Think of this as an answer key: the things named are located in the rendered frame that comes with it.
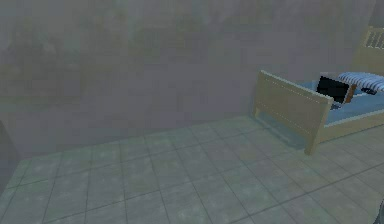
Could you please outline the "light wooden bed blue mattress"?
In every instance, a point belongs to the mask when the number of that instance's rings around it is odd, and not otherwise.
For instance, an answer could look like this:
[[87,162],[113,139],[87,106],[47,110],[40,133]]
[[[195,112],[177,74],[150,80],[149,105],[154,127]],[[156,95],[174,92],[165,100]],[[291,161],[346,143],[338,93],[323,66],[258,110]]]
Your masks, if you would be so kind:
[[307,155],[321,142],[384,125],[384,108],[328,123],[332,103],[329,96],[260,70],[252,115],[265,113],[302,136]]

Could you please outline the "black open laptop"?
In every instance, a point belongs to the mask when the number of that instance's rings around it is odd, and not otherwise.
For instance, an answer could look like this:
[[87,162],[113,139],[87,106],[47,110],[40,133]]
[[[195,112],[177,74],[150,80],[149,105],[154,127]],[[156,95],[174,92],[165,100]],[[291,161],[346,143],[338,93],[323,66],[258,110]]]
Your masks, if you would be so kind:
[[345,102],[350,85],[325,76],[321,76],[317,84],[316,92],[332,97],[332,110],[339,109]]

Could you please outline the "blue white striped pillow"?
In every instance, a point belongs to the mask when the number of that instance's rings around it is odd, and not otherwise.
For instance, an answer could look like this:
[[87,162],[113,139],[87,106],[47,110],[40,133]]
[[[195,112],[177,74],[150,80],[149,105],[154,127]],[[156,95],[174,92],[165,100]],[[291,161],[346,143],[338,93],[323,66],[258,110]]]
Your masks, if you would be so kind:
[[384,92],[384,76],[367,72],[344,72],[338,76],[342,82]]

